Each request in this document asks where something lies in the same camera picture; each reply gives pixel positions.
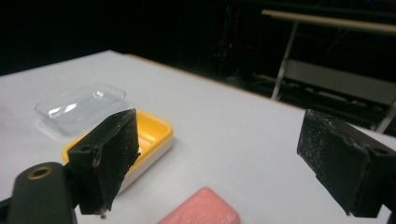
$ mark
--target metal bar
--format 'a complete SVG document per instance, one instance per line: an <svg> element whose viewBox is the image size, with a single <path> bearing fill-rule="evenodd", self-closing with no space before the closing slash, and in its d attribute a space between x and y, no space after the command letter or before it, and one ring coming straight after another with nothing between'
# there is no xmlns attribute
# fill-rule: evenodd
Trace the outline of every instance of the metal bar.
<svg viewBox="0 0 396 224"><path fill-rule="evenodd" d="M332 17L311 16L299 13L291 13L284 11L274 11L264 9L262 15L271 16L281 20L287 21L301 21L312 24L342 27L345 29L354 29L372 33L385 33L388 35L396 35L396 25L384 24L368 21L352 21L345 19L338 19Z"/></svg>
<svg viewBox="0 0 396 224"><path fill-rule="evenodd" d="M279 94L280 86L282 85L283 77L285 76L285 69L286 69L286 66L288 63L287 60L289 59L289 56L290 56L291 47L293 46L293 42L294 42L294 37L297 34L298 23L299 22L295 21L293 24L293 28L291 29L289 42L288 42L288 45L286 46L285 55L283 56L282 64L280 65L279 72L277 74L274 91L271 96L271 99L273 99L273 100L276 100L276 98Z"/></svg>
<svg viewBox="0 0 396 224"><path fill-rule="evenodd" d="M393 102L393 104L389 107L389 111L387 115L384 117L384 119L379 123L378 127L375 129L376 132L378 133L383 133L392 120L396 117L396 100Z"/></svg>

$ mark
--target white table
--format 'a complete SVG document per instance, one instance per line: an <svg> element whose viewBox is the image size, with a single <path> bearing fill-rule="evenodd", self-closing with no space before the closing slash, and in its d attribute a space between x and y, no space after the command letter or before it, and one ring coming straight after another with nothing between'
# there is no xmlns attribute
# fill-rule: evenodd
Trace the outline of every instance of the white table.
<svg viewBox="0 0 396 224"><path fill-rule="evenodd" d="M296 154L304 111L137 57L107 51L0 77L0 199L32 165L61 160L68 138L40 131L35 105L96 81L127 91L126 102L167 120L173 147L113 203L106 221L156 223L203 186L237 210L242 223L386 223L347 217ZM396 148L396 139L365 131Z"/></svg>

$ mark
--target clear plastic container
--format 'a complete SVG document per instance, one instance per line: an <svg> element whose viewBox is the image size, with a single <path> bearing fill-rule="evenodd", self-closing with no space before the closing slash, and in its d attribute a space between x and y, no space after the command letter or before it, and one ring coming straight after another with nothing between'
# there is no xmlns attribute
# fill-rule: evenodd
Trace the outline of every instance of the clear plastic container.
<svg viewBox="0 0 396 224"><path fill-rule="evenodd" d="M78 135L84 128L125 108L126 92L95 83L56 95L35 106L45 124L65 135Z"/></svg>

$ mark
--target yellow tray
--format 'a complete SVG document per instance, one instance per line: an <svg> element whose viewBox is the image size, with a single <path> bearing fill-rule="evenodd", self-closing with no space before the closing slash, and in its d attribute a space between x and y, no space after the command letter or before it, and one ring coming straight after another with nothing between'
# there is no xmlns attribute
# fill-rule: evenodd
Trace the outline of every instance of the yellow tray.
<svg viewBox="0 0 396 224"><path fill-rule="evenodd" d="M173 145L173 129L169 123L139 110L136 119L140 156L126 174L119 192L131 185ZM69 162L67 151L83 137L84 135L64 147L62 159L65 163Z"/></svg>

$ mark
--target brass insert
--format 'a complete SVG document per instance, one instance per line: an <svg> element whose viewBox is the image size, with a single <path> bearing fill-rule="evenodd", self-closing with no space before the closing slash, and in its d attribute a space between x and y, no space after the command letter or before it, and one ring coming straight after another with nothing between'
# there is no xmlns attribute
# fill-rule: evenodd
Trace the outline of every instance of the brass insert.
<svg viewBox="0 0 396 224"><path fill-rule="evenodd" d="M41 166L41 167L37 167L35 168L33 171L31 171L29 173L29 175L27 175L28 179L40 179L43 178L47 175L49 175L52 172L52 167L50 166Z"/></svg>

